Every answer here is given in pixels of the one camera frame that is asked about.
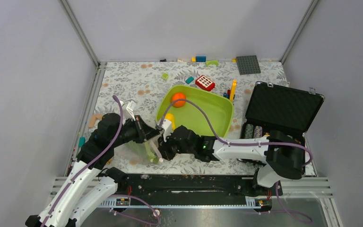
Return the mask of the orange toy fruit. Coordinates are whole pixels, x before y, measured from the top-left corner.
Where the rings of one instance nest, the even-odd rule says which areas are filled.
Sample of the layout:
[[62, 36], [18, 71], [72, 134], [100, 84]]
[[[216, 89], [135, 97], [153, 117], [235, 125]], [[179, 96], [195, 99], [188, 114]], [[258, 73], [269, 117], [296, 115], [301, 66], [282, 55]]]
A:
[[173, 94], [171, 97], [171, 102], [173, 104], [173, 107], [181, 108], [181, 107], [185, 106], [185, 104], [186, 104], [185, 99], [186, 99], [186, 95], [184, 93], [179, 92], [179, 93]]

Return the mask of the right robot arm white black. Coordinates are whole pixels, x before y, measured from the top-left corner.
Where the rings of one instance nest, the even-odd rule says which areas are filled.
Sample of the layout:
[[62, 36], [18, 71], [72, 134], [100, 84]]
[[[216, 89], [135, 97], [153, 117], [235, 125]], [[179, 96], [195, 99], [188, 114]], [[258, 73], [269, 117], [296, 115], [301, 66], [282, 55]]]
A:
[[202, 162], [246, 159], [264, 164], [254, 175], [252, 188], [263, 195], [278, 181], [302, 177], [305, 147], [280, 131], [254, 139], [225, 139], [199, 136], [184, 126], [158, 138], [159, 152], [165, 160], [177, 154], [192, 154]]

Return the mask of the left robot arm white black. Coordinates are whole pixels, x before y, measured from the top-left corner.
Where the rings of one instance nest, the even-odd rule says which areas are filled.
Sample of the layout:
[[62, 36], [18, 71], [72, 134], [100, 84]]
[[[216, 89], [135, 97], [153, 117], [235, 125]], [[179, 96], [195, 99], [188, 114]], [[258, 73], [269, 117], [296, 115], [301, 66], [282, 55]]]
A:
[[114, 149], [128, 142], [144, 143], [160, 134], [140, 116], [123, 120], [116, 113], [105, 114], [88, 141], [81, 147], [77, 160], [63, 186], [49, 205], [38, 215], [27, 218], [27, 227], [79, 227], [110, 195], [123, 194], [128, 187], [127, 177], [112, 167], [90, 192], [85, 193], [92, 180], [113, 157]]

